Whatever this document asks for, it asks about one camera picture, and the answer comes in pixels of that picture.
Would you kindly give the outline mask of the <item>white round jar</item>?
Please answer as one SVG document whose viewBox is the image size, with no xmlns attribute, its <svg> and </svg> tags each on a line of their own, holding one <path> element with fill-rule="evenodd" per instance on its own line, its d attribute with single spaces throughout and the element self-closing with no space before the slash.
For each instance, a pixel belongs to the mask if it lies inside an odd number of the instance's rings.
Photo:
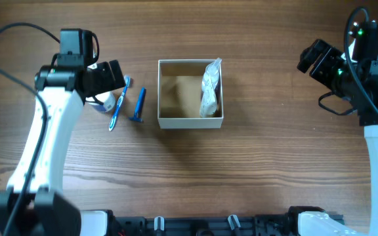
<svg viewBox="0 0 378 236">
<path fill-rule="evenodd" d="M 90 104 L 99 113 L 107 113 L 115 108 L 116 98 L 109 91 L 86 98 L 86 103 Z"/>
</svg>

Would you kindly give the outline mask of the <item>white tube with print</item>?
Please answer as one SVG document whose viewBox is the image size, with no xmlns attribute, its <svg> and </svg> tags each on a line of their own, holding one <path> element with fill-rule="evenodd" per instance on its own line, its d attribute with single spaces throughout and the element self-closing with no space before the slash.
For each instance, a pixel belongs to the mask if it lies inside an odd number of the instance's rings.
<svg viewBox="0 0 378 236">
<path fill-rule="evenodd" d="M 204 77 L 202 82 L 203 94 L 199 115 L 203 118 L 212 117 L 217 110 L 217 95 L 210 77 Z"/>
</svg>

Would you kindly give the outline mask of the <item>blue white toothbrush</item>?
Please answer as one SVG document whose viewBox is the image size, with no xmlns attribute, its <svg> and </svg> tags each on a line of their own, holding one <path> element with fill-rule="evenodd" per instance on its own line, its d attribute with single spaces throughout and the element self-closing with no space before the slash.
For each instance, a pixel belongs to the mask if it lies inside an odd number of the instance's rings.
<svg viewBox="0 0 378 236">
<path fill-rule="evenodd" d="M 122 103 L 124 101 L 124 98 L 125 98 L 125 95 L 127 93 L 127 89 L 130 87 L 131 85 L 131 76 L 130 75 L 126 75 L 124 77 L 125 79 L 125 86 L 123 87 L 123 91 L 121 93 L 121 95 L 119 96 L 118 100 L 117 100 L 117 104 L 116 104 L 116 107 L 115 107 L 115 111 L 114 111 L 114 114 L 112 115 L 112 118 L 110 120 L 110 124 L 109 124 L 109 127 L 108 127 L 108 130 L 109 131 L 113 131 L 113 129 L 115 128 L 116 126 L 116 123 L 117 123 L 117 118 L 119 116 L 119 111 L 121 109 L 121 106 L 122 106 Z"/>
</svg>

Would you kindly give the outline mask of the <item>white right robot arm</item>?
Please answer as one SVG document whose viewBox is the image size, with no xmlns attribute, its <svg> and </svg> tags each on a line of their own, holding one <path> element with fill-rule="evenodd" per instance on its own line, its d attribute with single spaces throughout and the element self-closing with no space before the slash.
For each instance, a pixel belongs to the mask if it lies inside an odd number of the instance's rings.
<svg viewBox="0 0 378 236">
<path fill-rule="evenodd" d="M 354 40 L 343 50 L 315 40 L 301 53 L 297 68 L 329 89 L 321 99 L 337 96 L 350 102 L 342 115 L 358 114 L 371 170 L 369 234 L 378 235 L 378 23 L 354 23 L 346 37 Z"/>
</svg>

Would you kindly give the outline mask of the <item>clear spray bottle dark liquid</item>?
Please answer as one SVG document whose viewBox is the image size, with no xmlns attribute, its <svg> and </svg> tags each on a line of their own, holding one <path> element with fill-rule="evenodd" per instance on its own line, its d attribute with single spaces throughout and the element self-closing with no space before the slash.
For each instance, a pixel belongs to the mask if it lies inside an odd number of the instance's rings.
<svg viewBox="0 0 378 236">
<path fill-rule="evenodd" d="M 217 58 L 206 67 L 201 84 L 203 92 L 205 92 L 208 86 L 212 86 L 213 89 L 216 89 L 220 78 L 221 62 L 222 59 Z"/>
</svg>

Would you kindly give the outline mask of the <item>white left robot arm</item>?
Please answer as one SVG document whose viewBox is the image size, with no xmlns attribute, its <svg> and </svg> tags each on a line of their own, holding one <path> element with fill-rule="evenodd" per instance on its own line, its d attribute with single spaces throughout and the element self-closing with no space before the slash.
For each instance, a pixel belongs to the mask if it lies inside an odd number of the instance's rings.
<svg viewBox="0 0 378 236">
<path fill-rule="evenodd" d="M 119 62 L 43 66 L 20 162 L 0 191 L 2 235 L 117 235 L 122 227 L 111 210 L 79 210 L 62 194 L 66 152 L 86 98 L 125 86 Z"/>
</svg>

